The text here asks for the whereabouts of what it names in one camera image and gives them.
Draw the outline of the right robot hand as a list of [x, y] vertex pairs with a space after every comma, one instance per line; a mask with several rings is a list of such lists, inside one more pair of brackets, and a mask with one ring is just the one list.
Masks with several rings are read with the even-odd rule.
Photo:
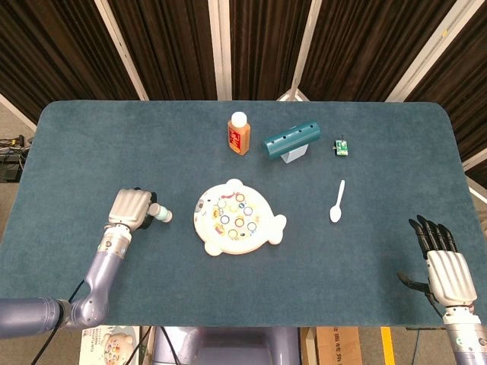
[[432, 306], [472, 306], [477, 300], [469, 266], [459, 252], [453, 234], [443, 224], [436, 224], [421, 215], [410, 219], [422, 257], [428, 269], [426, 283], [414, 281], [406, 274], [396, 276], [407, 288], [426, 296]]

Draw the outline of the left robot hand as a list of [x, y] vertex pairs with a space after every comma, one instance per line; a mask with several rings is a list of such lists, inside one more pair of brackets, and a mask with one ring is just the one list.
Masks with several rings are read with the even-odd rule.
[[153, 217], [148, 213], [149, 207], [156, 202], [155, 192], [142, 190], [139, 187], [120, 189], [110, 210], [108, 223], [122, 224], [128, 227], [130, 232], [145, 230], [153, 221]]

